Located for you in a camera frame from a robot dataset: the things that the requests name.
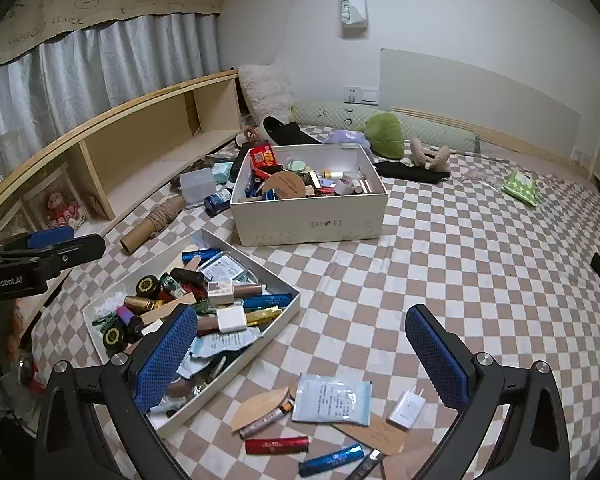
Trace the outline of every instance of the power adapter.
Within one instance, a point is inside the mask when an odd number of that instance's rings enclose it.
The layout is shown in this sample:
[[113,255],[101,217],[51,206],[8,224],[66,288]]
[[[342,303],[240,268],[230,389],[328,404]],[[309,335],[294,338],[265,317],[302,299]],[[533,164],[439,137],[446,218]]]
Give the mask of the power adapter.
[[394,410],[387,417],[387,420],[397,426],[410,430],[420,416],[426,403],[424,397],[421,396],[422,392],[423,390],[420,390],[419,395],[413,391],[404,392],[395,405]]

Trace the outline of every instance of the green wipes package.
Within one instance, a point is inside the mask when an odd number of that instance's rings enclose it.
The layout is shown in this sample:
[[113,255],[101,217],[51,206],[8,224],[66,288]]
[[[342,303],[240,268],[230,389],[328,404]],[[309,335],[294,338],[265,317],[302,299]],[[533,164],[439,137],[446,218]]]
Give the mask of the green wipes package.
[[504,181],[502,190],[521,202],[536,207],[536,180],[525,173],[513,171]]

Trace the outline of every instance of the green plush toy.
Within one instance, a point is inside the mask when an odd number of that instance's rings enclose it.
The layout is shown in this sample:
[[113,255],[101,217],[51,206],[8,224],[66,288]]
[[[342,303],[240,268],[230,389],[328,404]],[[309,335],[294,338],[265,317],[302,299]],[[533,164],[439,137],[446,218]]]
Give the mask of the green plush toy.
[[404,138],[395,114],[386,112],[371,117],[366,122],[365,137],[378,155],[397,160],[404,157]]

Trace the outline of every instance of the beige valance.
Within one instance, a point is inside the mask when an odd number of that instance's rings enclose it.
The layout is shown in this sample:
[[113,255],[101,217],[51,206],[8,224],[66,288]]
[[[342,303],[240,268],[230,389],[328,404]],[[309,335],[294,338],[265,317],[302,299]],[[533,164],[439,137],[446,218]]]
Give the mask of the beige valance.
[[0,64],[63,32],[142,14],[220,12],[220,0],[18,0],[0,23]]

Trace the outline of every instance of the checkered bedsheet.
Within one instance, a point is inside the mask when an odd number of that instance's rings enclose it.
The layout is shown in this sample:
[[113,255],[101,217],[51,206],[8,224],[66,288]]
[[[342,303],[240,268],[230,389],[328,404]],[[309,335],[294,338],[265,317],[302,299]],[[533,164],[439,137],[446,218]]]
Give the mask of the checkered bedsheet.
[[[305,128],[323,139],[330,128]],[[600,282],[589,266],[600,253],[600,197],[552,176],[538,179],[531,210],[476,181],[470,169],[506,176],[515,165],[479,155],[452,154],[452,178],[436,186],[384,179],[389,200],[382,237],[241,248],[302,293],[304,309],[205,409],[167,440],[197,480],[287,480],[304,456],[247,456],[231,434],[235,410],[254,394],[291,383],[300,372],[373,381],[372,409],[386,416],[407,389],[424,390],[427,404],[410,438],[438,442],[456,412],[445,408],[402,331],[405,311],[424,303],[472,352],[503,365],[548,362],[560,388],[571,441],[572,478],[583,478],[600,455]],[[77,267],[33,331],[34,357],[48,378],[53,364],[99,364],[81,308],[108,286],[179,238],[206,228],[239,246],[231,212],[209,219],[202,208],[183,212],[132,256],[120,237],[165,197],[145,200],[106,237],[105,255]],[[124,474],[136,473],[106,409],[98,413]],[[498,409],[467,477],[484,468],[504,420]],[[350,439],[329,426],[287,417],[264,437],[312,437],[309,457]],[[354,464],[321,474],[343,479]],[[372,476],[380,477],[377,468]]]

